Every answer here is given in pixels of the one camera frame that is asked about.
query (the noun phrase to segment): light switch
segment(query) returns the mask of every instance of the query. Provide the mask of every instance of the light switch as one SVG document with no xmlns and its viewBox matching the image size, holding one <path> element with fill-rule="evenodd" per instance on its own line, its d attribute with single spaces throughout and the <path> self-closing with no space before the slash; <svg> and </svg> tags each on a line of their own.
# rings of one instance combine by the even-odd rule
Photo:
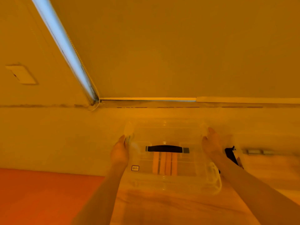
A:
<svg viewBox="0 0 300 225">
<path fill-rule="evenodd" d="M 6 65 L 5 66 L 8 70 L 10 70 L 13 75 L 18 79 L 21 84 L 30 84 L 35 85 L 37 82 L 35 79 L 30 75 L 27 69 L 22 65 Z"/>
</svg>

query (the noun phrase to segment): forearm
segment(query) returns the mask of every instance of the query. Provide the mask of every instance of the forearm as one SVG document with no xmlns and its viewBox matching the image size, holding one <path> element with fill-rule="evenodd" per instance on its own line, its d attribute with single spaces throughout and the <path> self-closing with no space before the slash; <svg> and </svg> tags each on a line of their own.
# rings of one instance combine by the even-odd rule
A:
<svg viewBox="0 0 300 225">
<path fill-rule="evenodd" d="M 73 225 L 109 225 L 124 169 L 119 166 L 110 168 L 100 187 L 73 219 Z"/>
<path fill-rule="evenodd" d="M 210 157 L 262 225 L 300 221 L 298 204 L 234 164 L 221 152 L 214 152 Z"/>
</svg>

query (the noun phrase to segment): person's left hand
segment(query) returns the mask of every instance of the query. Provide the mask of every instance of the person's left hand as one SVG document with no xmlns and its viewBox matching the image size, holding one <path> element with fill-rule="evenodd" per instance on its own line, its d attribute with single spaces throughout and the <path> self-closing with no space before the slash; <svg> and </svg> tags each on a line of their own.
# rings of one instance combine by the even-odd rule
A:
<svg viewBox="0 0 300 225">
<path fill-rule="evenodd" d="M 113 146 L 110 153 L 112 166 L 126 168 L 129 162 L 128 145 L 124 142 L 125 135 L 121 136 L 118 142 Z"/>
</svg>

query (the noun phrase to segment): small square label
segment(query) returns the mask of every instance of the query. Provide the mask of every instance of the small square label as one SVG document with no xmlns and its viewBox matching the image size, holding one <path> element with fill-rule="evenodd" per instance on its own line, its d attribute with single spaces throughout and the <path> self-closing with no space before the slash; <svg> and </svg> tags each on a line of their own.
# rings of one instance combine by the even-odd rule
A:
<svg viewBox="0 0 300 225">
<path fill-rule="evenodd" d="M 139 171 L 139 169 L 140 169 L 140 166 L 135 166 L 135 165 L 133 165 L 133 166 L 131 167 L 131 170 L 132 170 L 132 171 Z"/>
</svg>

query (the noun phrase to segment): person's right arm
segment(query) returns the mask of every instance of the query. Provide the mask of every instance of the person's right arm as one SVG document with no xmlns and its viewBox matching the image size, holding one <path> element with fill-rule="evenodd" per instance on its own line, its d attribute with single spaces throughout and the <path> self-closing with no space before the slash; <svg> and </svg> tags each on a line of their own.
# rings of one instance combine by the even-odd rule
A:
<svg viewBox="0 0 300 225">
<path fill-rule="evenodd" d="M 300 224 L 300 206 L 255 178 L 222 153 L 219 135 L 209 128 L 202 147 L 261 225 Z"/>
</svg>

